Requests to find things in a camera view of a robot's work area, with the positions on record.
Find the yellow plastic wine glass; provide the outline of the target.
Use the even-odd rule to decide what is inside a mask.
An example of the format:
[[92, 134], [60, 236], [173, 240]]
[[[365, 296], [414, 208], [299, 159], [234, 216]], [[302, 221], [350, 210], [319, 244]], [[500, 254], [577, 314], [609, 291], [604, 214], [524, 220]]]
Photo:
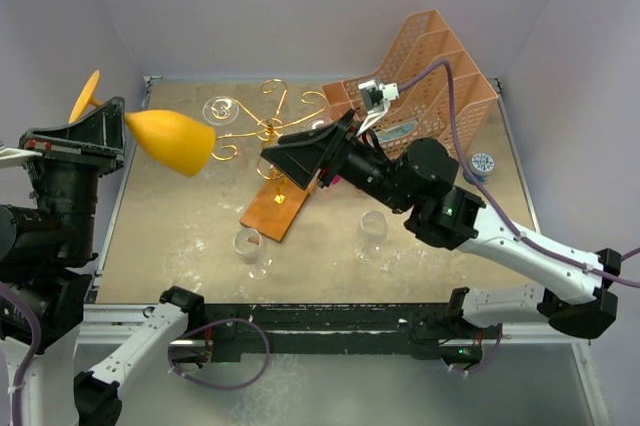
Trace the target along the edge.
[[126, 113], [124, 122], [147, 155], [185, 177], [196, 176], [214, 150], [215, 130], [175, 111]]

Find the clear wine glass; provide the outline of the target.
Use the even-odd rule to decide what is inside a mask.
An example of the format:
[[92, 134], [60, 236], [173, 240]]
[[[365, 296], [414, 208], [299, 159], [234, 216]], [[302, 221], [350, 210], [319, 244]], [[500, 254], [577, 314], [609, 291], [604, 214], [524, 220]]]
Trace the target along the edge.
[[388, 220], [381, 211], [368, 211], [361, 217], [356, 230], [354, 257], [361, 264], [372, 264], [382, 255], [387, 239]]
[[251, 279], [263, 280], [271, 273], [273, 260], [259, 231], [253, 228], [239, 230], [234, 236], [233, 246]]
[[239, 103], [229, 96], [217, 96], [207, 100], [202, 107], [204, 120], [213, 126], [224, 126], [235, 121]]

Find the clear champagne flute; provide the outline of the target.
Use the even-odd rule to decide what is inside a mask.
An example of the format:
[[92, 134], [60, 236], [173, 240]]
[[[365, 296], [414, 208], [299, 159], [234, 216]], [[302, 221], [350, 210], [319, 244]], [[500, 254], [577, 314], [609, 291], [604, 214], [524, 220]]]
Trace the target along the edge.
[[325, 118], [312, 118], [303, 127], [304, 131], [315, 131], [324, 128], [330, 124]]

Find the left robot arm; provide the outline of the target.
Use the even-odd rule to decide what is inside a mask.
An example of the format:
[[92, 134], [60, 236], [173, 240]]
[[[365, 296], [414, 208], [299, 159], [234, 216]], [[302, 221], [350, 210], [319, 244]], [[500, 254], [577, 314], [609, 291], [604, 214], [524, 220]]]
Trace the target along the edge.
[[115, 97], [74, 123], [29, 129], [17, 147], [1, 150], [3, 167], [26, 171], [35, 201], [1, 209], [1, 349], [15, 425], [115, 424], [127, 385], [153, 354], [205, 328], [203, 298], [175, 286], [115, 352], [74, 369], [98, 184], [123, 166], [124, 118]]

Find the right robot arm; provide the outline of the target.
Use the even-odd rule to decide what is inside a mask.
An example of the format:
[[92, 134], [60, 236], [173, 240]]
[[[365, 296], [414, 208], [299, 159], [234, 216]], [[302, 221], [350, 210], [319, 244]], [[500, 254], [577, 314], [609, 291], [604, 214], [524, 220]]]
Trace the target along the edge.
[[405, 228], [434, 248], [491, 260], [530, 279], [519, 288], [455, 289], [445, 312], [446, 329], [467, 337], [501, 323], [545, 322], [581, 339], [600, 337], [616, 320], [618, 298], [609, 289], [621, 256], [585, 252], [510, 223], [496, 207], [456, 186], [459, 164], [433, 138], [418, 139], [395, 159], [376, 137], [356, 136], [348, 111], [338, 121], [281, 137], [261, 157], [296, 186], [328, 186], [340, 177], [393, 213], [407, 213]]

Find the pink plastic wine glass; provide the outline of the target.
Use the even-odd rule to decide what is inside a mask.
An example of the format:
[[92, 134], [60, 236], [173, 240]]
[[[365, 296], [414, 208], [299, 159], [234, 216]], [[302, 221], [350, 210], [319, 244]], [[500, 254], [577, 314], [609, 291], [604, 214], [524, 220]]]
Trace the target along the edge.
[[341, 176], [340, 175], [336, 175], [331, 179], [330, 182], [321, 183], [320, 187], [322, 189], [326, 189], [326, 188], [332, 187], [334, 185], [337, 185], [340, 181], [341, 181]]

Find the orange plastic file organizer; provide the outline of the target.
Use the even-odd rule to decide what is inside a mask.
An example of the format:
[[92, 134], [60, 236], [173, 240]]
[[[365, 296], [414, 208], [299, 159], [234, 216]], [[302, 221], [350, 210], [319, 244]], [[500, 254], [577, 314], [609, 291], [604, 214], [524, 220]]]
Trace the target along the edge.
[[446, 70], [439, 67], [402, 92], [373, 129], [390, 158], [399, 156], [410, 142], [421, 137], [437, 139], [449, 155], [456, 157], [451, 125], [456, 125], [461, 150], [467, 151], [496, 104], [498, 94], [436, 10], [410, 15], [373, 73], [322, 86], [330, 117], [337, 120], [353, 109], [363, 118], [366, 107], [358, 91], [361, 83], [377, 79], [383, 84], [401, 86], [440, 59], [447, 60], [452, 68], [455, 118], [451, 119], [449, 114]]

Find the blue white round tin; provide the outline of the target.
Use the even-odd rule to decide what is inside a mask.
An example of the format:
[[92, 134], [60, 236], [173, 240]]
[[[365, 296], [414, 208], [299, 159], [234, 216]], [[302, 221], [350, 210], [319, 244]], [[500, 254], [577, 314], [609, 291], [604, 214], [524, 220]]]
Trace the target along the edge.
[[463, 177], [469, 184], [473, 184], [474, 181], [485, 183], [495, 166], [496, 162], [490, 154], [475, 153], [467, 158], [468, 171], [463, 171]]

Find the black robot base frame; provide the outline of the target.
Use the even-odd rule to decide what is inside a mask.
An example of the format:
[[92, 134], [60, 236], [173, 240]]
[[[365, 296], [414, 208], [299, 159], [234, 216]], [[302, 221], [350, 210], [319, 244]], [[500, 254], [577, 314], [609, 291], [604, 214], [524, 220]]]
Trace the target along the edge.
[[237, 304], [206, 303], [173, 286], [159, 301], [188, 315], [188, 331], [212, 327], [212, 360], [238, 362], [245, 354], [403, 355], [419, 360], [481, 361], [482, 340], [501, 329], [480, 329], [450, 313], [445, 303]]

